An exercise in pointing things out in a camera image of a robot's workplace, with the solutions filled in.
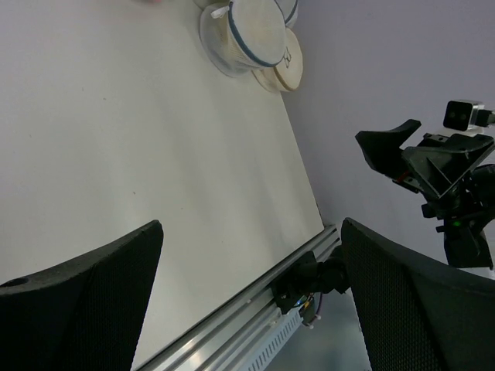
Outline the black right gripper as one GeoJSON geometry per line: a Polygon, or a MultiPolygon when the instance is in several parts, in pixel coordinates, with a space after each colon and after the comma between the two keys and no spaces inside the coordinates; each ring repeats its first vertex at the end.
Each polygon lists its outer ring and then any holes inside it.
{"type": "Polygon", "coordinates": [[[494,220],[494,165],[481,162],[494,151],[494,139],[454,134],[438,146],[401,146],[421,122],[407,120],[389,131],[360,131],[355,138],[366,163],[392,180],[408,173],[425,197],[426,218],[442,221],[436,230],[452,267],[493,267],[484,227],[494,220]]]}

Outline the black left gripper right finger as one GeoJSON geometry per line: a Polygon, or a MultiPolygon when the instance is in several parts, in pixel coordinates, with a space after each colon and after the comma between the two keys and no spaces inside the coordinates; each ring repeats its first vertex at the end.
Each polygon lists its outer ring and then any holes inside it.
{"type": "Polygon", "coordinates": [[[403,247],[355,220],[341,239],[373,370],[492,370],[494,282],[403,247]]]}

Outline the white mesh bag blue zipper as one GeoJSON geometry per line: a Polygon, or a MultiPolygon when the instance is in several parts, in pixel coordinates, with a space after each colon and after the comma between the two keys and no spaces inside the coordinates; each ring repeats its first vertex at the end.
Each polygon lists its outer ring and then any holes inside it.
{"type": "Polygon", "coordinates": [[[212,64],[229,77],[277,66],[286,27],[275,1],[225,1],[200,14],[200,42],[212,64]]]}

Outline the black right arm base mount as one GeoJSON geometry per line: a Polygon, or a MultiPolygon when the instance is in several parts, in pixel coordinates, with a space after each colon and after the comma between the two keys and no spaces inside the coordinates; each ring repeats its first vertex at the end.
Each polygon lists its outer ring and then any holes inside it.
{"type": "Polygon", "coordinates": [[[343,294],[349,287],[341,246],[334,248],[324,261],[317,261],[312,251],[304,253],[270,285],[275,303],[283,315],[300,306],[302,297],[328,294],[333,290],[343,294]]]}

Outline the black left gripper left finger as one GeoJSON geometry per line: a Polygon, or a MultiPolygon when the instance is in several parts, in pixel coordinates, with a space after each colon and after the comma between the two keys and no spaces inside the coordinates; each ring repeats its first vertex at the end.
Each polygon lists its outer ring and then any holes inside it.
{"type": "Polygon", "coordinates": [[[3,370],[130,370],[162,251],[159,221],[1,286],[3,370]]]}

